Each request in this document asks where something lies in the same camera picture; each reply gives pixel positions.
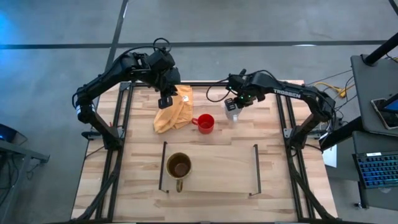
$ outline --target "gray floor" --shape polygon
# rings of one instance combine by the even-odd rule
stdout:
[[[0,45],[110,44],[122,1],[0,1]],[[397,32],[397,21],[388,0],[130,0],[119,42],[152,42],[160,36],[172,42],[385,40]],[[174,48],[172,55],[184,80],[220,80],[242,68],[265,68],[279,79],[308,83],[349,70],[351,55],[376,47],[196,47]],[[77,120],[70,97],[103,72],[108,54],[109,49],[0,50],[0,123],[24,133],[26,147],[51,154],[50,162],[25,181],[17,223],[70,217],[87,145],[80,133],[89,128]],[[328,82],[343,86],[350,76]],[[354,95],[352,88],[348,96]],[[342,112],[345,120],[354,119],[358,102]],[[359,199],[355,183],[330,183],[339,217],[397,220],[398,212],[353,208]]]

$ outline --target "mug handle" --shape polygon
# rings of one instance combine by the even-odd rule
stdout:
[[[182,191],[182,180],[177,180],[177,192],[180,193]]]
[[[198,120],[196,118],[192,118],[192,124],[198,125]]]

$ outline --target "yellow cable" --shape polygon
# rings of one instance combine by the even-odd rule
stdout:
[[[352,84],[349,87],[347,87],[347,89],[344,89],[344,88],[338,88],[337,86],[332,86],[331,84],[324,83],[324,82],[314,83],[314,86],[317,86],[317,85],[325,85],[327,87],[334,89],[340,98],[345,98],[347,95],[346,91],[349,90],[350,88],[352,88],[353,86],[355,86],[355,84]]]
[[[347,96],[347,90],[349,90],[353,86],[355,86],[355,84],[350,85],[349,87],[347,87],[347,89],[342,89],[342,91],[338,93],[339,97],[340,98],[346,97]]]
[[[339,92],[342,91],[341,88],[338,88],[338,87],[336,87],[336,86],[332,86],[331,84],[327,84],[327,83],[324,83],[324,82],[317,82],[317,83],[314,83],[314,86],[316,86],[316,85],[325,85],[325,86],[327,86],[327,87],[330,87],[330,88],[334,89],[337,93],[339,93]]]

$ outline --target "yellow towel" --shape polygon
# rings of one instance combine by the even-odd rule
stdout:
[[[193,116],[193,94],[191,86],[176,85],[177,96],[172,96],[173,105],[159,110],[154,120],[155,132],[160,134],[169,129],[187,125]]]

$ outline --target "black stand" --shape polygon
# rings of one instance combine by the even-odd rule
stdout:
[[[380,59],[397,45],[398,33],[369,56],[351,57],[361,116],[322,139],[321,149],[328,149],[350,138],[353,131],[398,136],[398,129],[386,129],[371,104],[372,100],[388,99],[397,93],[398,64],[393,60]]]
[[[358,181],[358,190],[359,190],[359,199],[361,201],[359,203],[356,203],[355,206],[358,208],[368,209],[369,208],[368,196],[366,195],[366,192],[365,192],[366,189],[363,188],[360,181]]]

